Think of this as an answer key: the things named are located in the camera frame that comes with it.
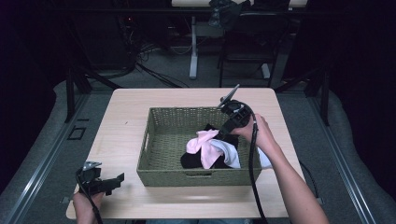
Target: chair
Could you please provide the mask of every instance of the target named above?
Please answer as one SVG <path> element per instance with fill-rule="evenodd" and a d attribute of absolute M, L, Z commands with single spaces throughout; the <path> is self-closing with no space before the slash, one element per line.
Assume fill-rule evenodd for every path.
<path fill-rule="evenodd" d="M 289 19 L 276 14 L 243 12 L 230 31 L 224 31 L 218 61 L 219 87 L 222 87 L 224 63 L 257 63 L 257 70 L 271 64 L 267 87 L 271 87 L 279 44 L 289 30 Z"/>

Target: pink cloth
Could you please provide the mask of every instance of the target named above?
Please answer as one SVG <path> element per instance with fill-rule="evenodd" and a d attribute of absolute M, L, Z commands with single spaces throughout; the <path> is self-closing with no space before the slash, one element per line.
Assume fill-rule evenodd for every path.
<path fill-rule="evenodd" d="M 219 130 L 197 132 L 198 137 L 191 139 L 186 145 L 186 151 L 190 154 L 196 154 L 201 149 L 201 163 L 205 169 L 209 169 L 223 154 L 210 144 L 210 140 L 218 133 Z"/>

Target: white cloth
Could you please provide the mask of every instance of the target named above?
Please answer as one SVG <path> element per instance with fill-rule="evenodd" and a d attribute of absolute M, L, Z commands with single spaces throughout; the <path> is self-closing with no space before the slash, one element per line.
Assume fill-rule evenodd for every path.
<path fill-rule="evenodd" d="M 238 152 L 233 145 L 218 139 L 210 140 L 210 144 L 215 147 L 218 152 L 224 152 L 224 163 L 226 165 L 232 168 L 241 168 Z M 268 160 L 268 157 L 265 155 L 265 153 L 263 153 L 259 147 L 257 147 L 257 150 L 260 155 L 260 163 L 262 165 L 262 169 L 272 168 L 272 164 Z"/>
<path fill-rule="evenodd" d="M 210 140 L 210 144 L 215 147 L 217 151 L 224 152 L 224 163 L 226 165 L 232 168 L 241 168 L 235 146 L 218 139 Z"/>
<path fill-rule="evenodd" d="M 260 163 L 262 164 L 262 169 L 272 168 L 272 164 L 270 160 L 268 160 L 267 155 L 265 155 L 265 153 L 262 152 L 262 150 L 259 147 L 257 147 L 257 150 L 259 151 Z"/>

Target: basket handle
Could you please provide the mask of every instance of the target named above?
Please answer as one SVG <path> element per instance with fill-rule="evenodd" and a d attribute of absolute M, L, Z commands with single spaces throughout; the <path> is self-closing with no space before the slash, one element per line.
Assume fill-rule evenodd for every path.
<path fill-rule="evenodd" d="M 210 178 L 212 177 L 213 172 L 184 172 L 187 178 Z"/>

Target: clothing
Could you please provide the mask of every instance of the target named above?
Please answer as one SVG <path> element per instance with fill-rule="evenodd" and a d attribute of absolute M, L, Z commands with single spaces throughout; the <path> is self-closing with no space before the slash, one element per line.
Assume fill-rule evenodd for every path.
<path fill-rule="evenodd" d="M 241 168 L 238 152 L 233 145 L 219 139 L 210 140 L 210 145 L 212 145 L 217 151 L 224 153 L 224 163 L 226 165 L 232 168 Z"/>
<path fill-rule="evenodd" d="M 262 169 L 272 168 L 272 164 L 270 160 L 268 160 L 267 155 L 265 155 L 265 153 L 259 147 L 257 147 L 257 150 L 259 151 L 260 163 L 262 164 Z"/>
<path fill-rule="evenodd" d="M 209 131 L 209 130 L 217 130 L 217 128 L 212 126 L 211 124 L 206 124 L 204 131 Z M 219 135 L 214 136 L 213 139 L 219 139 Z M 222 141 L 233 145 L 235 148 L 238 148 L 239 140 L 237 135 L 227 134 L 222 139 Z M 218 159 L 215 161 L 215 163 L 213 163 L 211 168 L 215 168 L 215 169 L 231 168 L 230 166 L 224 163 L 224 159 L 225 156 L 220 155 Z M 181 166 L 185 169 L 202 168 L 203 165 L 201 163 L 201 150 L 198 150 L 195 154 L 190 154 L 188 152 L 184 153 L 183 156 L 180 158 L 180 163 Z"/>
<path fill-rule="evenodd" d="M 205 169 L 210 169 L 218 157 L 223 154 L 222 151 L 218 151 L 215 147 L 210 145 L 209 141 L 218 135 L 218 133 L 219 130 L 197 132 L 198 137 L 191 139 L 186 145 L 187 153 L 195 154 L 201 150 L 201 163 Z"/>
<path fill-rule="evenodd" d="M 211 0 L 209 5 L 213 11 L 208 24 L 229 31 L 233 29 L 242 9 L 250 8 L 250 1 L 236 4 L 232 0 Z"/>

